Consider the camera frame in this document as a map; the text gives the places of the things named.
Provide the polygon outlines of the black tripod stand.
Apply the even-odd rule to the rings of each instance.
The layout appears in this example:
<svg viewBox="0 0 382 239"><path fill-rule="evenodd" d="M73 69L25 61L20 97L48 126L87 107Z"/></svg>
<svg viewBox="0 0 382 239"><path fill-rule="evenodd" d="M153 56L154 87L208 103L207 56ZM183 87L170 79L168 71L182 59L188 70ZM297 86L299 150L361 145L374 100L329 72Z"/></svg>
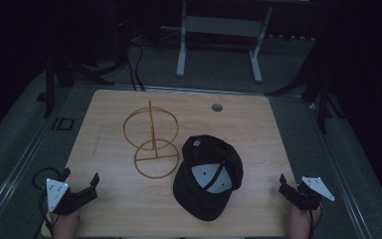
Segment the black tripod stand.
<svg viewBox="0 0 382 239"><path fill-rule="evenodd" d="M45 90L39 93L37 97L38 102L46 104L44 118L47 119L55 108L55 79L58 79L62 87L71 88L75 83L74 73L78 73L84 76L88 81L111 86L112 82L105 80L102 76L119 70L121 66L122 63L115 62L112 66L107 68L92 71L62 53L53 54L45 65Z"/></svg>
<svg viewBox="0 0 382 239"><path fill-rule="evenodd" d="M305 104L313 104L319 99L316 124L322 133L326 133L328 95L340 60L341 56L337 51L314 46L306 56L294 81L278 90L267 92L266 96L278 97L306 85L301 99Z"/></svg>

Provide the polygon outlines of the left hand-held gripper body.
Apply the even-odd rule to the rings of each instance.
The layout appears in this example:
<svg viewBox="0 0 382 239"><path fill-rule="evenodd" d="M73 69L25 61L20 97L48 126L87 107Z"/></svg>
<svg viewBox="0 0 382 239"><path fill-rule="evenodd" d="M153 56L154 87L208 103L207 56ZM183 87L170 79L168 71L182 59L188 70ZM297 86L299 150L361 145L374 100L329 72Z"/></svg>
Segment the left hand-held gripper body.
<svg viewBox="0 0 382 239"><path fill-rule="evenodd" d="M77 211L97 199L96 186L97 183L93 180L88 188L72 193L66 182L48 178L46 192L49 211L59 215L69 215Z"/></svg>

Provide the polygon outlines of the white metal desk frame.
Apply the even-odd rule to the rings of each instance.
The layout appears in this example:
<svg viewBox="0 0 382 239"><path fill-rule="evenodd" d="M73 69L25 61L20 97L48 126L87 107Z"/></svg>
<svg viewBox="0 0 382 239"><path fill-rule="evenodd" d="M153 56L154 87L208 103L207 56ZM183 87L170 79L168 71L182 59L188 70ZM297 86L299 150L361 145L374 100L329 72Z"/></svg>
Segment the white metal desk frame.
<svg viewBox="0 0 382 239"><path fill-rule="evenodd" d="M220 39L220 43L214 43L216 48L232 48L236 43L226 43L225 40L253 40L255 46L249 49L249 61L255 83L263 81L262 69L259 63L259 54L265 40L268 25L273 14L272 7L263 10L262 20L220 18L212 16L200 16L191 14L189 11L190 0L182 0L180 47L177 58L176 76L185 75L187 57L187 36L190 34L206 35Z"/></svg>

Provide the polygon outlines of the person's left hand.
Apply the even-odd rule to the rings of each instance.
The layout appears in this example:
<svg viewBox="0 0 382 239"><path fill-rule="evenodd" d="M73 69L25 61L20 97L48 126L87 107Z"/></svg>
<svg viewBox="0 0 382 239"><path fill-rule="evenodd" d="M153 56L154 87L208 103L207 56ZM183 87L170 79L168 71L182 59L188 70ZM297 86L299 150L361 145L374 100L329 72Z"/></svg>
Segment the person's left hand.
<svg viewBox="0 0 382 239"><path fill-rule="evenodd" d="M69 215L51 213L53 225L53 239L77 239L80 223L80 211L77 210Z"/></svg>

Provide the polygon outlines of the black rectangular floor bracket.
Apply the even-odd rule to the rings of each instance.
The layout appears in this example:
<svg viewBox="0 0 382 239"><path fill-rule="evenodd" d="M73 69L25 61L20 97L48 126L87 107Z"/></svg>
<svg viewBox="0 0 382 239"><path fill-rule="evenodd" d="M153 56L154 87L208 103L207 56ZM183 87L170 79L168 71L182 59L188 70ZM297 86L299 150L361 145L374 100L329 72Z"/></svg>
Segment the black rectangular floor bracket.
<svg viewBox="0 0 382 239"><path fill-rule="evenodd" d="M52 124L51 130L71 130L74 127L74 119L56 118Z"/></svg>

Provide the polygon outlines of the person's right hand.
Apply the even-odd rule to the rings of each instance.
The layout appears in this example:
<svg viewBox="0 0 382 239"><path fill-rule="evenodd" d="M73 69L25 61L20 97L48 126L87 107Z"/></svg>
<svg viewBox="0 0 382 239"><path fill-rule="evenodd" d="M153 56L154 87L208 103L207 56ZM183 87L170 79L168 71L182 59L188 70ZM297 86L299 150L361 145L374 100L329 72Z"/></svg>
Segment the person's right hand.
<svg viewBox="0 0 382 239"><path fill-rule="evenodd" d="M316 210L299 210L295 205L290 208L288 234L289 239L308 239L322 215L322 207Z"/></svg>

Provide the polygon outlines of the black baseball cap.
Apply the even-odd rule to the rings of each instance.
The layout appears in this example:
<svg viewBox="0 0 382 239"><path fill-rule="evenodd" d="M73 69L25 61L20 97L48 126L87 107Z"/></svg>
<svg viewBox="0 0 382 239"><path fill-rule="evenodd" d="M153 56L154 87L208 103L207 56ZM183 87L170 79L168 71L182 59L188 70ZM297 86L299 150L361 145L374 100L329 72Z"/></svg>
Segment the black baseball cap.
<svg viewBox="0 0 382 239"><path fill-rule="evenodd" d="M242 184L243 163L236 150L212 135L190 136L182 146L183 161L173 183L176 201L191 215L216 220L232 192Z"/></svg>

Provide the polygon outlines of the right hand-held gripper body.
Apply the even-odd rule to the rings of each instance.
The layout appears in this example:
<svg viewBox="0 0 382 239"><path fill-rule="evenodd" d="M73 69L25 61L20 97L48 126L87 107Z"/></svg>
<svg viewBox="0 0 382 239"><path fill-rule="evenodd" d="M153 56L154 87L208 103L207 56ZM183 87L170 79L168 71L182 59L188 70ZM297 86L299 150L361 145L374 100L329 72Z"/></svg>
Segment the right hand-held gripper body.
<svg viewBox="0 0 382 239"><path fill-rule="evenodd" d="M321 177L303 176L301 184L291 193L289 201L299 210L316 210L322 198L335 200Z"/></svg>

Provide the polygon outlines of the gold wire hat stand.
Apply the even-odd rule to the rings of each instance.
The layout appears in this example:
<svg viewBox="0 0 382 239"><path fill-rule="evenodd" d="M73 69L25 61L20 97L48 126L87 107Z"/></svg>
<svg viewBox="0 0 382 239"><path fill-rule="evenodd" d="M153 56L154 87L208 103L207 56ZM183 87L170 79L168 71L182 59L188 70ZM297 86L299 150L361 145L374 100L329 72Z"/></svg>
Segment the gold wire hat stand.
<svg viewBox="0 0 382 239"><path fill-rule="evenodd" d="M174 133L170 139L160 138L156 134L156 123L154 114L161 113L168 115L173 119L174 122ZM128 123L134 118L141 114L148 114L148 125L149 125L149 139L143 141L142 143L135 143L132 140L132 137L128 135ZM129 116L124 120L122 125L122 133L125 140L135 148L135 153L133 155L133 165L136 171L150 179L161 179L171 175L179 165L179 150L174 144L174 141L179 133L179 122L177 117L170 111L154 107L151 101L148 101L148 106L145 108L140 108L130 113ZM165 173L160 175L151 175L145 172L142 168L139 167L139 164L143 161L158 161L159 159L173 159L174 164L171 169L168 169Z"/></svg>

